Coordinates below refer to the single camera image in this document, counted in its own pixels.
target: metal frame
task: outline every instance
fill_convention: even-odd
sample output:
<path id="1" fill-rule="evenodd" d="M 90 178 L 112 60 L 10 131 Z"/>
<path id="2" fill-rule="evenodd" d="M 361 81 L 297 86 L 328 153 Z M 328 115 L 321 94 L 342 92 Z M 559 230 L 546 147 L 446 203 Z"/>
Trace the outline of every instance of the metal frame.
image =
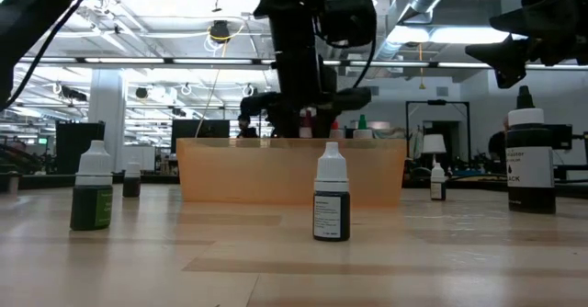
<path id="1" fill-rule="evenodd" d="M 406 156 L 410 154 L 409 130 L 411 127 L 411 118 L 409 116 L 409 107 L 411 104 L 426 104 L 427 106 L 446 106 L 449 104 L 464 105 L 466 107 L 466 121 L 468 124 L 468 163 L 471 162 L 471 121 L 469 117 L 469 101 L 446 101 L 446 100 L 428 100 L 428 101 L 406 101 L 404 105 L 406 117 Z"/>

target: black bottle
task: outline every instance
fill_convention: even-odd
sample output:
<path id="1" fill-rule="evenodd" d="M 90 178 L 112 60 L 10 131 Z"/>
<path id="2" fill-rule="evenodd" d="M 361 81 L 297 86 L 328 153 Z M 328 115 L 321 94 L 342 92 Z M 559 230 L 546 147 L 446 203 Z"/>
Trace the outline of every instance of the black bottle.
<path id="1" fill-rule="evenodd" d="M 80 158 L 73 188 L 72 230 L 100 230 L 110 225 L 112 214 L 112 173 L 110 155 L 104 142 L 92 141 Z"/>
<path id="2" fill-rule="evenodd" d="M 122 184 L 122 197 L 138 198 L 141 194 L 141 165 L 131 162 L 127 165 Z"/>
<path id="3" fill-rule="evenodd" d="M 344 242 L 351 235 L 351 197 L 345 159 L 339 144 L 328 142 L 314 180 L 312 235 L 325 242 Z"/>
<path id="4" fill-rule="evenodd" d="M 543 109 L 535 108 L 528 86 L 521 86 L 516 110 L 508 114 L 506 173 L 510 210 L 553 214 L 556 211 L 551 131 Z"/>

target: lamp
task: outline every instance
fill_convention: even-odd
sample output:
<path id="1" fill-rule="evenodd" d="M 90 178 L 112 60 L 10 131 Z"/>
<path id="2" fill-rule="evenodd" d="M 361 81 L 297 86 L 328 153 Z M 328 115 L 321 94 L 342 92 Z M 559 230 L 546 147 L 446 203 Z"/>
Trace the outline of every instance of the lamp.
<path id="1" fill-rule="evenodd" d="M 445 142 L 443 142 L 443 135 L 430 134 L 424 136 L 423 154 L 433 155 L 433 165 L 435 165 L 435 154 L 446 153 Z"/>

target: small bottle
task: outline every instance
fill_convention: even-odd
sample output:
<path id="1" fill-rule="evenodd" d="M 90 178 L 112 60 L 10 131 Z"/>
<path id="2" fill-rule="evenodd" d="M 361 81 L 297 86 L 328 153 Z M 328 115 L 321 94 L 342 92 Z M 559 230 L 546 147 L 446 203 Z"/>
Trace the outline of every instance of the small bottle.
<path id="1" fill-rule="evenodd" d="M 553 214 L 555 184 L 551 131 L 543 109 L 535 108 L 528 86 L 519 88 L 516 109 L 508 113 L 506 173 L 510 210 Z"/>
<path id="2" fill-rule="evenodd" d="M 122 185 L 122 197 L 138 198 L 141 194 L 141 164 L 129 162 Z"/>
<path id="3" fill-rule="evenodd" d="M 70 228 L 75 231 L 100 230 L 110 225 L 112 214 L 112 173 L 110 155 L 104 142 L 92 141 L 80 158 L 73 188 Z"/>
<path id="4" fill-rule="evenodd" d="M 353 131 L 353 139 L 374 139 L 374 131 L 368 128 L 366 116 L 359 116 L 359 124 L 357 129 Z"/>
<path id="5" fill-rule="evenodd" d="M 345 139 L 345 132 L 339 129 L 339 122 L 335 121 L 331 125 L 330 139 Z"/>
<path id="6" fill-rule="evenodd" d="M 349 240 L 350 209 L 347 164 L 339 153 L 339 144 L 328 142 L 314 180 L 314 239 L 327 242 Z"/>
<path id="7" fill-rule="evenodd" d="M 439 163 L 435 163 L 431 171 L 431 200 L 445 201 L 445 170 Z"/>
<path id="8" fill-rule="evenodd" d="M 302 120 L 302 126 L 299 131 L 300 138 L 312 138 L 312 112 L 306 110 L 304 119 Z"/>

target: wall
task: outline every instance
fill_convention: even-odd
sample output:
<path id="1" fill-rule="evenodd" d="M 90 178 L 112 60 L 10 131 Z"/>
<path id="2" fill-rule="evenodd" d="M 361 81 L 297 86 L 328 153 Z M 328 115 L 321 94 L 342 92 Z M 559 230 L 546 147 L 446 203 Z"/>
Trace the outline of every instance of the wall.
<path id="1" fill-rule="evenodd" d="M 340 77 L 338 81 L 339 88 L 350 87 L 355 78 Z M 347 111 L 338 118 L 339 125 L 352 126 L 353 121 L 359 120 L 361 114 L 366 115 L 370 121 L 387 121 L 391 127 L 402 127 L 406 125 L 405 103 L 411 101 L 425 101 L 432 99 L 444 99 L 447 101 L 460 101 L 461 88 L 459 84 L 454 84 L 451 77 L 426 77 L 424 84 L 425 90 L 419 89 L 421 84 L 420 78 L 414 78 L 405 81 L 403 78 L 374 79 L 363 83 L 363 85 L 379 86 L 379 96 L 373 97 L 372 102 L 357 111 Z M 448 97 L 437 97 L 436 87 L 447 86 L 449 88 Z M 459 110 L 453 106 L 427 106 L 426 104 L 412 104 L 410 107 L 411 129 L 417 125 L 423 126 L 423 121 L 458 121 L 462 158 L 467 157 L 467 125 L 466 110 L 458 106 Z"/>
<path id="2" fill-rule="evenodd" d="M 493 72 L 484 71 L 461 84 L 463 99 L 471 102 L 472 149 L 488 152 L 488 140 L 516 107 L 520 85 L 529 86 L 535 105 L 545 111 L 546 123 L 572 124 L 576 134 L 588 131 L 588 73 L 530 71 L 518 85 L 501 90 Z M 582 141 L 574 141 L 572 151 L 558 155 L 566 165 L 586 164 Z"/>

